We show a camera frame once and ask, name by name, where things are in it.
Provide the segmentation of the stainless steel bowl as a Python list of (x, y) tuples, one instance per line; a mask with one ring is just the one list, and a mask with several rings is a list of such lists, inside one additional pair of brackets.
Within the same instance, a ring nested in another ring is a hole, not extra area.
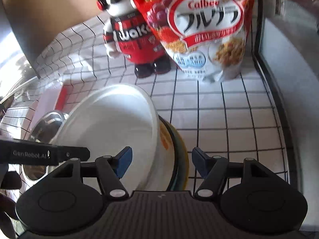
[[(51, 111), (37, 122), (31, 130), (28, 141), (48, 144), (57, 134), (61, 125), (67, 120), (69, 115), (61, 111)], [(27, 182), (35, 184), (48, 173), (48, 166), (22, 165), (22, 174)]]

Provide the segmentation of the white plastic bowl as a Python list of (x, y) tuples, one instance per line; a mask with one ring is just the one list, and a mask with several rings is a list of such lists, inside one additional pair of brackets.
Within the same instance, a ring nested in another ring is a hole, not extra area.
[(159, 120), (148, 94), (136, 85), (107, 86), (81, 101), (52, 143), (86, 147), (90, 161), (132, 148), (132, 162), (121, 183), (131, 193), (147, 185), (156, 157)]

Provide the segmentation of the red rectangular plastic container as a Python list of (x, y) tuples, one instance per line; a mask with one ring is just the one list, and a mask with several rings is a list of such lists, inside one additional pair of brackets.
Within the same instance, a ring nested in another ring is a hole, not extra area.
[(65, 105), (67, 91), (67, 86), (60, 83), (47, 88), (38, 100), (32, 120), (37, 122), (48, 112), (62, 111)]

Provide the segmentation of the blue ceramic bowl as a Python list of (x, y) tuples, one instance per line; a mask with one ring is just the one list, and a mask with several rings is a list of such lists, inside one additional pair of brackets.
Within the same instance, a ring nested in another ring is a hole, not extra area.
[(174, 126), (168, 123), (166, 120), (163, 123), (171, 136), (175, 155), (174, 169), (167, 191), (185, 190), (188, 182), (189, 171), (187, 148), (182, 137), (180, 136), (179, 132), (174, 128)]

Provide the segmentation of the red panda robot figurine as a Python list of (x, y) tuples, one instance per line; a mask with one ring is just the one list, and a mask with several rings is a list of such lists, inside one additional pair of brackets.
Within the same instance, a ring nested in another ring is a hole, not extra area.
[(134, 73), (139, 79), (171, 70), (164, 47), (133, 0), (97, 0), (97, 6), (110, 15), (103, 27), (106, 53), (110, 58), (123, 55), (134, 64)]

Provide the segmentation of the red granola cereal bag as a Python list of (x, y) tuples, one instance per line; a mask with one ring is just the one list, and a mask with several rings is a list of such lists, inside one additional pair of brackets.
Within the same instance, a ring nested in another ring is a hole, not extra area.
[(132, 0), (166, 53), (209, 81), (240, 73), (254, 0)]

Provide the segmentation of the black monitor screen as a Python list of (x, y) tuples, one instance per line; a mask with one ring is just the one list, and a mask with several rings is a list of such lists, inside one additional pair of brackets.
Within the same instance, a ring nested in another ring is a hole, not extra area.
[(1, 101), (38, 79), (24, 54), (1, 3)]

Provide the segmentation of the white microwave oven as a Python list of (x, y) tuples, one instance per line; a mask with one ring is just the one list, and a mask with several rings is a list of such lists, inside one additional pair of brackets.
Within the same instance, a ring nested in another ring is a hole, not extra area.
[(318, 0), (258, 0), (255, 57), (281, 122), (289, 181), (318, 232)]

